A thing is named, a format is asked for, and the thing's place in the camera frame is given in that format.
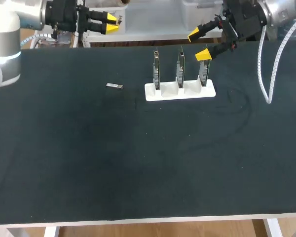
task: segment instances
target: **white holder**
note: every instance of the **white holder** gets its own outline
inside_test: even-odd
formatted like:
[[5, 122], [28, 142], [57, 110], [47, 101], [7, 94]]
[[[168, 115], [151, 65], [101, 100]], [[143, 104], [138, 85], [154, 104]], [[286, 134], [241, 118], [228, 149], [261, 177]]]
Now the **white holder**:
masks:
[[176, 81], [161, 82], [160, 90], [155, 89], [154, 83], [145, 84], [147, 101], [182, 100], [194, 98], [215, 97], [216, 92], [212, 80], [208, 79], [206, 86], [202, 86], [200, 77], [197, 80], [185, 80], [183, 88], [179, 88]]

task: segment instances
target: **table frame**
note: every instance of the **table frame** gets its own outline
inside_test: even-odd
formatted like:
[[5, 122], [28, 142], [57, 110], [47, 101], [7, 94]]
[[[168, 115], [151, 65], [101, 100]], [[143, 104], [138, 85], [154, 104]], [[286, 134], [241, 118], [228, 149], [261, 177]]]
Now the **table frame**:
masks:
[[296, 217], [296, 213], [283, 214], [255, 214], [235, 216], [200, 216], [200, 217], [168, 217], [168, 218], [143, 218], [116, 221], [77, 221], [57, 223], [30, 223], [0, 225], [0, 237], [29, 237], [23, 228], [45, 227], [44, 237], [58, 237], [59, 228], [65, 226], [93, 226], [112, 224], [139, 224], [139, 223], [167, 223], [167, 222], [192, 222], [192, 221], [227, 221], [227, 220], [254, 220], [263, 219], [268, 237], [283, 237], [278, 218]]

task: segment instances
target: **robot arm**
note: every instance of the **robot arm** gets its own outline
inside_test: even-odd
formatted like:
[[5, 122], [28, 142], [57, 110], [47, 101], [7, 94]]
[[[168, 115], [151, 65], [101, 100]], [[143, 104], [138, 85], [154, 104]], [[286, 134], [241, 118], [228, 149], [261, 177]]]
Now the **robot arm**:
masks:
[[264, 26], [279, 27], [296, 18], [296, 0], [259, 0], [256, 4], [238, 0], [223, 1], [223, 16], [199, 25], [188, 36], [189, 41], [203, 37], [218, 27], [222, 29], [226, 42], [211, 46], [196, 54], [198, 61], [212, 60], [220, 53], [237, 48], [237, 42], [262, 31]]
[[76, 0], [0, 0], [0, 87], [16, 82], [20, 77], [20, 28], [41, 30], [53, 28], [79, 33], [88, 30], [108, 34], [117, 31], [121, 19], [107, 12], [89, 10]]
[[81, 36], [88, 30], [109, 34], [117, 31], [121, 22], [107, 12], [90, 11], [88, 7], [78, 5], [77, 0], [0, 0], [0, 4], [19, 16], [21, 28], [42, 30], [44, 25], [50, 25], [55, 39], [58, 30], [77, 30]]

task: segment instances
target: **black felt surface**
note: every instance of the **black felt surface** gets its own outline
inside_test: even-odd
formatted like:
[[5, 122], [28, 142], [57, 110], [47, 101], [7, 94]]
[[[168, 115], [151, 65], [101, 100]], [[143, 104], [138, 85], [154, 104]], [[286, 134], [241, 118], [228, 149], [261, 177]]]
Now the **black felt surface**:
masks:
[[[278, 46], [265, 43], [265, 85]], [[162, 81], [178, 48], [158, 48]], [[183, 46], [185, 79], [203, 48]], [[146, 102], [153, 50], [22, 52], [0, 89], [0, 224], [296, 212], [296, 42], [271, 105], [257, 43], [212, 63], [215, 98], [183, 101]]]

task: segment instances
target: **small metal part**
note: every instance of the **small metal part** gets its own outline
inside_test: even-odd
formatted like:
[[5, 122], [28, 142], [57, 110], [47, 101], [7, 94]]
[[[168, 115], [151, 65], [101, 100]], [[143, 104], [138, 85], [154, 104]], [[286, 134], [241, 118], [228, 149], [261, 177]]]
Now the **small metal part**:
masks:
[[107, 83], [106, 87], [112, 87], [112, 88], [116, 88], [118, 90], [123, 89], [123, 85], [118, 85], [118, 84], [113, 84], [113, 83]]
[[177, 81], [178, 81], [179, 88], [183, 88], [184, 66], [185, 66], [185, 57], [184, 57], [183, 49], [181, 47], [179, 51], [178, 61], [177, 61]]
[[160, 70], [159, 70], [159, 52], [153, 52], [153, 83], [156, 90], [160, 90]]
[[210, 64], [210, 60], [201, 61], [201, 65], [199, 67], [199, 78], [202, 86], [206, 86]]

